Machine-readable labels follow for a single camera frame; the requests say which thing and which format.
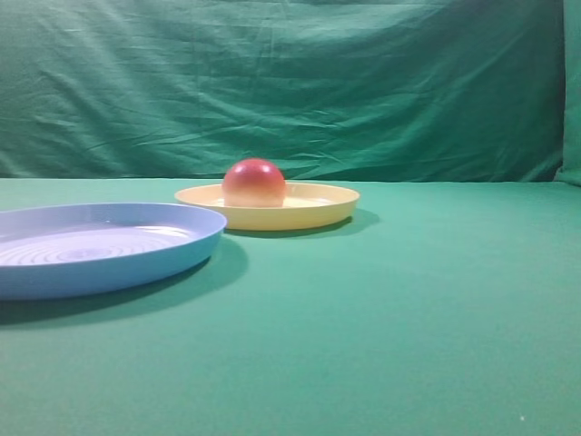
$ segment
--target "plastic plate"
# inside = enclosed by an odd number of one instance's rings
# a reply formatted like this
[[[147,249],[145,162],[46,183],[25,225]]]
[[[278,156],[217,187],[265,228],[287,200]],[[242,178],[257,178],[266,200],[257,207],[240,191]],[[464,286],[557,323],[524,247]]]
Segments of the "plastic plate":
[[[225,217],[180,204],[96,203],[0,213],[0,299],[109,292],[208,259]]]
[[[224,205],[222,186],[211,184],[183,189],[175,198],[222,213],[228,219],[228,229],[284,231],[316,228],[349,218],[359,193],[327,184],[287,183],[282,207],[229,207]]]

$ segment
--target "plate rim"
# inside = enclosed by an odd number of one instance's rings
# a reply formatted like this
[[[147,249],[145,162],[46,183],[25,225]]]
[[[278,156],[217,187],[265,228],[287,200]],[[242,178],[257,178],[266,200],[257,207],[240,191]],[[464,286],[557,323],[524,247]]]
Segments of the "plate rim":
[[[25,213],[25,212],[38,211],[38,210],[47,210],[47,209],[66,209],[66,208],[72,208],[72,207],[100,206],[100,205],[103,205],[103,206],[106,206],[106,205],[160,205],[160,206],[183,207],[183,208],[192,207],[194,209],[202,210],[204,213],[214,214],[214,216],[216,216],[217,218],[220,218],[221,223],[218,226],[217,231],[212,232],[210,234],[207,234],[200,239],[196,239],[194,241],[189,241],[189,242],[181,244],[181,245],[175,245],[175,246],[163,247],[163,248],[151,250],[151,251],[145,252],[145,253],[130,253],[130,254],[122,254],[120,256],[114,256],[114,257],[107,257],[107,258],[100,258],[100,259],[80,259],[80,260],[73,260],[73,261],[61,262],[61,263],[39,263],[39,264],[32,264],[32,265],[26,265],[26,264],[25,265],[19,265],[19,264],[17,264],[17,265],[2,265],[2,264],[0,264],[0,271],[7,270],[7,269],[26,269],[26,268],[28,268],[28,269],[31,269],[31,268],[59,268],[59,267],[65,267],[66,265],[81,264],[81,263],[82,264],[109,263],[109,262],[113,262],[116,259],[145,256],[145,255],[148,255],[151,253],[163,253],[166,251],[176,250],[177,248],[182,247],[182,246],[188,246],[188,245],[193,244],[193,243],[205,241],[207,239],[215,237],[216,235],[220,235],[221,233],[224,233],[224,230],[226,229],[226,226],[228,225],[228,218],[223,213],[214,211],[212,209],[207,209],[207,208],[193,205],[193,204],[157,203],[157,202],[65,203],[65,204],[54,204],[54,205],[48,205],[48,206],[33,206],[33,207],[27,207],[27,208],[4,210],[4,211],[0,211],[0,214],[4,215],[4,214],[10,214],[10,213]]]
[[[338,206],[338,205],[342,205],[342,204],[354,203],[354,202],[357,202],[361,198],[360,192],[355,190],[355,189],[346,188],[344,186],[337,186],[337,185],[328,184],[328,183],[287,182],[287,185],[301,185],[301,186],[304,186],[304,185],[313,186],[314,185],[314,186],[322,186],[322,187],[326,187],[326,188],[330,188],[330,189],[339,189],[339,190],[349,191],[349,192],[353,193],[354,198],[352,198],[351,200],[345,201],[345,202],[338,202],[338,203],[322,203],[322,204],[316,204],[316,205],[310,205],[310,206],[290,206],[290,207],[248,207],[248,206],[226,206],[226,205],[209,204],[209,203],[188,203],[188,202],[185,202],[179,198],[180,193],[185,193],[186,191],[192,191],[192,190],[200,189],[200,188],[211,188],[211,187],[216,187],[216,186],[222,186],[221,183],[202,184],[200,186],[191,186],[189,188],[183,188],[183,189],[177,191],[176,193],[174,193],[173,197],[175,198],[175,200],[177,200],[179,202],[179,204],[190,205],[190,206],[194,206],[194,207],[211,207],[211,208],[214,208],[213,209],[214,211],[216,211],[216,209],[237,210],[237,211],[243,211],[243,210],[245,210],[245,211],[290,211],[290,210],[299,210],[299,209],[316,209],[316,208],[320,208],[320,207],[332,207],[332,206]]]

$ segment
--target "green tablecloth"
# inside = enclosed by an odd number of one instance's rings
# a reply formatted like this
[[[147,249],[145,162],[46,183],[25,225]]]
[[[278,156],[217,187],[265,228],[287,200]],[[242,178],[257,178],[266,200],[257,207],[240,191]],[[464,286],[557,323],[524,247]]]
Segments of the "green tablecloth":
[[[3,180],[0,208],[201,183]],[[580,434],[581,190],[338,184],[362,194],[342,227],[227,233],[196,273],[0,303],[0,434]]]

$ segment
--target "yellow tray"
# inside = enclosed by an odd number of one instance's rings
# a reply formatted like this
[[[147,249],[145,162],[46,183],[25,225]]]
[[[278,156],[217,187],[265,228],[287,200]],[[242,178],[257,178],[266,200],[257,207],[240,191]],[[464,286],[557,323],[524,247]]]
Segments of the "yellow tray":
[[[224,206],[222,186],[210,184],[187,188],[175,194],[184,204],[220,212],[232,230],[302,230],[338,223],[349,218],[359,193],[352,189],[315,183],[287,183],[282,207]]]

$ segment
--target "blue tray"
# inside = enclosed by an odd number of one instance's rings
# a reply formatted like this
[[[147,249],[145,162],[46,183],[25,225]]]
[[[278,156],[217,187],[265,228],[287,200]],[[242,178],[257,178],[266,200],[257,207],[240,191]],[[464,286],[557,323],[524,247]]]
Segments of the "blue tray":
[[[96,203],[0,213],[0,299],[110,292],[208,259],[221,213],[181,204]]]

